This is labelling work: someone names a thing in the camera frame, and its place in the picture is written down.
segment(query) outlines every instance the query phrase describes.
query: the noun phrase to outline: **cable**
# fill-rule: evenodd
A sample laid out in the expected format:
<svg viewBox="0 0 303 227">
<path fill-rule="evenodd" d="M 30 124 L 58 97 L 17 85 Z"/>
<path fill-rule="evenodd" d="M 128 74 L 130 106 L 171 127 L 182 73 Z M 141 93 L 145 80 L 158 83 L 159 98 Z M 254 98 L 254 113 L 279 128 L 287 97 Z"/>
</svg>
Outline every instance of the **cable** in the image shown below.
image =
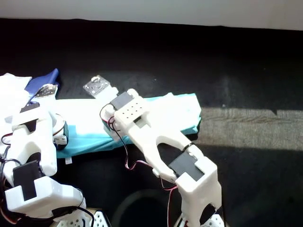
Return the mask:
<svg viewBox="0 0 303 227">
<path fill-rule="evenodd" d="M 9 161 L 14 161 L 14 162 L 17 162 L 18 164 L 21 164 L 18 160 L 16 159 L 6 159 L 7 157 L 7 154 L 8 154 L 8 150 L 9 150 L 10 146 L 7 146 L 5 148 L 5 151 L 4 151 L 4 154 L 3 154 L 3 157 L 2 157 L 2 162 L 1 162 L 1 166 L 0 166 L 0 181 L 1 183 L 4 181 L 3 179 L 3 169 L 4 169 L 4 165 L 5 163 L 9 162 Z M 4 204 L 4 199 L 5 199 L 5 193 L 4 193 L 4 184 L 1 184 L 0 185 L 0 193 L 1 193 L 1 196 L 2 196 L 2 201 L 1 201 L 1 204 L 3 203 Z M 16 224 L 21 218 L 17 218 L 17 220 L 13 220 L 11 219 L 7 214 L 5 214 L 2 206 L 0 204 L 0 212 L 2 214 L 2 216 L 11 224 Z"/>
<path fill-rule="evenodd" d="M 1 137 L 1 142 L 3 143 L 3 144 L 5 144 L 5 145 L 10 145 L 10 143 L 6 143 L 6 142 L 4 142 L 3 141 L 3 139 L 5 138 L 5 137 L 8 137 L 8 136 L 12 136 L 13 135 L 13 133 L 11 132 L 11 133 L 8 133 L 8 134 L 5 134 L 5 135 L 3 135 L 2 137 Z"/>
<path fill-rule="evenodd" d="M 141 164 L 144 164 L 144 165 L 146 165 L 146 166 L 151 167 L 150 164 L 148 164 L 147 162 L 144 162 L 144 161 L 142 161 L 142 160 L 137 160 L 137 161 L 135 161 L 135 163 L 134 163 L 131 167 L 128 166 L 128 149 L 127 149 L 127 146 L 126 146 L 126 144 L 124 143 L 122 137 L 119 135 L 119 133 L 118 133 L 117 130 L 115 129 L 113 123 L 112 123 L 112 127 L 113 127 L 113 130 L 115 131 L 115 133 L 117 134 L 117 136 L 118 136 L 118 137 L 120 138 L 120 140 L 122 141 L 123 146 L 124 146 L 124 148 L 125 148 L 125 152 L 126 152 L 125 168 L 128 169 L 128 170 L 133 170 L 133 169 L 136 167 L 137 163 L 141 163 Z"/>
<path fill-rule="evenodd" d="M 162 180 L 162 178 L 161 178 L 161 177 L 159 177 L 159 179 L 160 179 L 161 187 L 162 187 L 162 189 L 163 189 L 163 190 L 165 190 L 165 191 L 170 191 L 170 190 L 173 190 L 173 189 L 176 187 L 176 185 L 174 185 L 174 186 L 172 186 L 172 187 L 169 187 L 169 188 L 164 187 L 164 184 L 163 184 L 163 180 Z"/>
<path fill-rule="evenodd" d="M 5 219 L 7 222 L 9 222 L 9 223 L 11 223 L 11 224 L 13 224 L 13 225 L 17 224 L 18 221 L 21 220 L 21 218 L 18 218 L 16 221 L 10 219 L 10 218 L 3 212 L 1 206 L 0 206 L 0 212 L 1 212 L 1 215 L 4 217 L 4 219 Z"/>
<path fill-rule="evenodd" d="M 62 128 L 60 128 L 57 132 L 55 132 L 55 133 L 53 134 L 53 136 L 57 135 L 57 134 L 64 128 L 64 126 L 65 126 L 65 121 L 64 121 L 64 123 L 63 123 Z"/>
<path fill-rule="evenodd" d="M 170 200 L 171 200 L 171 195 L 172 192 L 177 188 L 177 186 L 174 186 L 172 189 L 170 189 L 169 191 L 169 201 L 167 203 L 167 227 L 170 227 L 169 225 L 169 204 L 170 204 Z"/>
<path fill-rule="evenodd" d="M 102 121 L 104 121 L 104 122 L 106 122 L 106 123 L 108 123 L 108 121 L 105 120 L 105 119 L 103 119 L 103 118 L 101 117 L 101 112 L 102 112 L 102 110 L 103 110 L 108 104 L 109 104 L 109 103 L 107 103 L 104 107 L 102 107 L 101 110 L 100 110 L 100 112 L 99 112 L 99 117 L 101 118 Z"/>
</svg>

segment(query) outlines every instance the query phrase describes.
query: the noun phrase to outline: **white plastic part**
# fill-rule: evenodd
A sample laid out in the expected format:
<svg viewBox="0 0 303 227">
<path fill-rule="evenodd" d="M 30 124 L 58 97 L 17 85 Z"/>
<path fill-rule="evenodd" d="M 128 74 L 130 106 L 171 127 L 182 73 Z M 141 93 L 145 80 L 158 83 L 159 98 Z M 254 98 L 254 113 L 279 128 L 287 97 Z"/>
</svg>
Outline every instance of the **white plastic part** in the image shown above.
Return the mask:
<svg viewBox="0 0 303 227">
<path fill-rule="evenodd" d="M 60 184 L 48 176 L 34 180 L 34 184 L 36 197 L 26 201 L 24 201 L 21 186 L 5 191 L 10 211 L 23 213 L 32 218 L 50 218 L 53 216 L 52 210 L 56 208 L 79 206 L 80 204 L 81 207 L 86 207 L 80 190 L 70 185 Z"/>
<path fill-rule="evenodd" d="M 29 132 L 24 123 L 36 120 L 36 130 Z M 41 153 L 40 167 L 46 176 L 52 176 L 57 172 L 56 147 L 53 144 L 53 121 L 49 112 L 42 106 L 18 113 L 12 120 L 13 135 L 11 147 L 7 158 L 14 158 L 22 164 L 36 153 Z M 3 173 L 7 181 L 14 185 L 13 168 L 15 162 L 7 162 Z"/>
<path fill-rule="evenodd" d="M 108 227 L 106 219 L 101 211 L 94 214 L 94 227 Z M 57 227 L 90 227 L 91 217 L 82 213 L 81 216 L 74 219 L 62 220 L 58 223 Z"/>
<path fill-rule="evenodd" d="M 93 227 L 108 227 L 106 219 L 101 211 L 97 211 L 94 218 L 95 222 Z"/>
<path fill-rule="evenodd" d="M 220 217 L 220 215 L 214 214 L 201 227 L 224 227 L 224 222 L 223 222 L 222 218 Z"/>
<path fill-rule="evenodd" d="M 182 197 L 182 216 L 190 227 L 200 227 L 200 217 L 204 208 L 212 204 L 215 210 L 221 207 L 221 186 L 218 182 L 217 166 L 203 155 L 196 146 L 189 146 L 188 152 L 197 161 L 195 166 L 204 175 L 195 181 L 188 173 L 179 178 L 161 159 L 157 145 L 166 143 L 183 150 L 191 141 L 172 124 L 161 118 L 161 109 L 150 109 L 149 104 L 136 91 L 128 91 L 134 99 L 115 111 L 117 128 L 127 135 L 144 154 L 153 167 L 153 173 L 166 181 L 176 183 Z"/>
<path fill-rule="evenodd" d="M 198 181 L 188 173 L 183 173 L 176 180 L 182 197 L 182 215 L 186 217 L 191 227 L 200 226 L 200 217 L 208 204 L 212 204 L 217 210 L 222 202 L 217 166 L 207 157 L 198 159 L 195 166 L 204 173 Z"/>
</svg>

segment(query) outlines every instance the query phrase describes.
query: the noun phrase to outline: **light blue fabric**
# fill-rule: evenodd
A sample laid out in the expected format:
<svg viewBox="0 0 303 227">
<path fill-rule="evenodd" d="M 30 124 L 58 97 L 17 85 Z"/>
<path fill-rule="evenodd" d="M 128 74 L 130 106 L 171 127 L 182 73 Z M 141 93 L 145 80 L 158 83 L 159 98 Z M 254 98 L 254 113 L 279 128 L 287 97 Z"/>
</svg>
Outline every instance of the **light blue fabric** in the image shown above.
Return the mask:
<svg viewBox="0 0 303 227">
<path fill-rule="evenodd" d="M 181 97 L 196 97 L 195 94 L 184 94 L 175 96 L 177 98 Z M 153 98 L 146 98 L 148 101 L 156 100 L 160 97 L 153 97 Z M 200 122 L 200 116 L 199 113 L 195 114 L 195 124 L 192 124 L 188 126 L 186 129 L 182 130 L 182 132 L 187 134 L 194 134 L 197 133 L 197 126 Z M 57 151 L 57 158 L 67 158 L 72 157 L 80 154 L 90 153 L 90 152 L 97 152 L 97 151 L 104 151 L 104 150 L 113 150 L 117 147 L 122 146 L 121 141 L 114 141 L 108 134 L 85 134 L 85 135 L 79 135 L 76 132 L 76 126 L 75 125 L 68 125 L 69 129 L 69 143 L 66 146 L 65 149 L 61 151 Z M 126 144 L 131 144 L 131 140 L 125 136 L 124 142 Z"/>
</svg>

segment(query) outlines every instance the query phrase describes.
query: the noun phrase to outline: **wire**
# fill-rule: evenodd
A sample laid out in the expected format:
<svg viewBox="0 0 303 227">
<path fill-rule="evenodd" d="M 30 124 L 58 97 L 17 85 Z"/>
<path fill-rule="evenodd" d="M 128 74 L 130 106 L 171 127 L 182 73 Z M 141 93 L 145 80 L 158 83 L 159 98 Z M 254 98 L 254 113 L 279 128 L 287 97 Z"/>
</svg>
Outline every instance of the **wire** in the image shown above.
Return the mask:
<svg viewBox="0 0 303 227">
<path fill-rule="evenodd" d="M 12 136 L 13 135 L 13 133 L 11 132 L 11 133 L 8 133 L 8 134 L 5 134 L 5 135 L 3 135 L 2 137 L 1 137 L 1 142 L 3 143 L 3 144 L 5 144 L 5 145 L 10 145 L 10 143 L 6 143 L 6 142 L 4 142 L 3 141 L 3 139 L 5 138 L 5 137 L 8 137 L 8 136 Z"/>
<path fill-rule="evenodd" d="M 144 161 L 142 161 L 142 160 L 137 160 L 137 161 L 135 161 L 135 163 L 134 163 L 131 167 L 128 166 L 128 149 L 127 149 L 127 146 L 126 146 L 126 144 L 124 143 L 122 137 L 119 135 L 119 133 L 118 133 L 117 130 L 115 129 L 113 123 L 112 123 L 112 127 L 113 127 L 113 130 L 115 131 L 115 133 L 117 134 L 117 136 L 118 136 L 118 137 L 120 138 L 120 140 L 122 141 L 123 146 L 124 146 L 124 148 L 125 148 L 125 152 L 126 152 L 125 168 L 128 169 L 128 170 L 133 170 L 133 169 L 136 167 L 137 163 L 141 163 L 141 164 L 144 164 L 144 165 L 146 165 L 146 166 L 151 167 L 150 164 L 148 164 L 147 162 L 144 162 Z"/>
<path fill-rule="evenodd" d="M 79 209 L 79 210 L 82 210 L 83 212 L 85 212 L 85 213 L 87 213 L 88 215 L 91 216 L 91 225 L 90 225 L 90 227 L 94 227 L 94 222 L 95 222 L 94 215 L 92 213 L 90 213 L 87 209 L 84 209 L 82 207 L 76 207 L 76 208 Z"/>
<path fill-rule="evenodd" d="M 165 187 L 164 184 L 163 184 L 163 179 L 162 179 L 161 177 L 159 177 L 159 179 L 160 179 L 161 187 L 162 187 L 162 189 L 165 190 L 165 191 L 170 191 L 170 190 L 172 190 L 172 189 L 174 189 L 174 188 L 176 187 L 176 185 L 174 185 L 174 186 L 172 186 L 172 187 L 167 188 L 167 187 Z"/>
<path fill-rule="evenodd" d="M 106 122 L 106 123 L 108 123 L 108 121 L 105 120 L 105 119 L 103 119 L 103 118 L 101 117 L 101 112 L 102 112 L 102 110 L 103 110 L 108 104 L 109 104 L 109 103 L 107 103 L 104 107 L 102 107 L 101 110 L 100 110 L 100 112 L 99 112 L 99 117 L 101 118 L 101 120 L 103 120 L 103 121 Z"/>
<path fill-rule="evenodd" d="M 21 220 L 21 218 L 18 218 L 16 221 L 10 219 L 10 218 L 3 212 L 1 206 L 0 206 L 0 212 L 1 212 L 1 215 L 4 217 L 4 219 L 5 219 L 7 222 L 9 222 L 9 223 L 11 223 L 11 224 L 13 224 L 13 225 L 17 224 L 18 221 Z"/>
<path fill-rule="evenodd" d="M 3 182 L 4 179 L 3 179 L 3 169 L 4 169 L 4 165 L 5 163 L 9 162 L 9 161 L 14 161 L 14 162 L 17 162 L 19 164 L 21 164 L 18 160 L 16 159 L 6 159 L 7 157 L 7 154 L 8 154 L 8 150 L 9 150 L 10 146 L 7 146 L 5 148 L 5 151 L 4 151 L 4 154 L 3 154 L 3 157 L 2 157 L 2 163 L 1 163 L 1 166 L 0 166 L 0 181 Z M 2 196 L 2 201 L 1 201 L 1 204 L 4 204 L 4 199 L 5 199 L 5 193 L 4 193 L 4 184 L 1 184 L 0 185 L 0 193 L 1 193 L 1 196 Z M 2 214 L 2 216 L 11 224 L 15 225 L 21 218 L 18 218 L 17 220 L 13 220 L 11 219 L 10 217 L 7 216 L 7 214 L 5 214 L 2 206 L 0 204 L 0 212 Z"/>
<path fill-rule="evenodd" d="M 174 186 L 172 189 L 169 190 L 169 201 L 167 203 L 167 227 L 170 227 L 169 225 L 169 204 L 171 200 L 172 192 L 177 188 L 177 186 Z"/>
<path fill-rule="evenodd" d="M 113 128 L 113 126 L 114 126 L 114 122 L 115 122 L 115 120 L 111 123 L 110 121 L 112 120 L 114 118 L 114 116 L 111 116 L 110 118 L 109 118 L 109 120 L 108 120 L 108 122 L 107 122 L 107 125 L 109 126 L 109 128 L 111 129 L 111 130 L 115 130 L 114 128 Z"/>
<path fill-rule="evenodd" d="M 53 134 L 53 136 L 57 135 L 57 134 L 64 128 L 64 126 L 65 126 L 65 121 L 64 121 L 64 123 L 63 123 L 62 128 L 60 128 L 57 132 L 55 132 L 55 133 Z"/>
</svg>

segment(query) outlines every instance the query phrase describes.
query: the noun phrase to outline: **perforated metal plate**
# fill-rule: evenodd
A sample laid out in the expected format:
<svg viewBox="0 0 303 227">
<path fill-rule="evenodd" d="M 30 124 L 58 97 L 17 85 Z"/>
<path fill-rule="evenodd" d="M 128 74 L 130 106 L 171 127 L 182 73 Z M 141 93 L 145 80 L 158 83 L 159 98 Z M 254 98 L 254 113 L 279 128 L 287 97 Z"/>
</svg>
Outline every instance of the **perforated metal plate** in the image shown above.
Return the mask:
<svg viewBox="0 0 303 227">
<path fill-rule="evenodd" d="M 90 79 L 90 82 L 88 82 L 86 85 L 83 86 L 84 90 L 86 90 L 90 95 L 96 96 L 100 91 L 105 89 L 110 83 L 101 77 L 100 75 L 97 75 Z"/>
</svg>

